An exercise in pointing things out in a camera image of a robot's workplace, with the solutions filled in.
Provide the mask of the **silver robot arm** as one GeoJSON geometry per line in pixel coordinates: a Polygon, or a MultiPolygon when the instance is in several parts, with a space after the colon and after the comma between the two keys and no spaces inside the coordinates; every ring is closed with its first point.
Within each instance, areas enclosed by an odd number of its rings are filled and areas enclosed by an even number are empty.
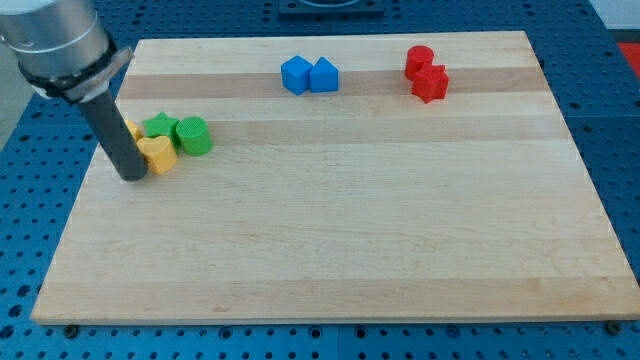
{"type": "Polygon", "coordinates": [[[88,102],[133,59],[118,48],[89,0],[1,0],[1,42],[37,93],[88,102]]]}

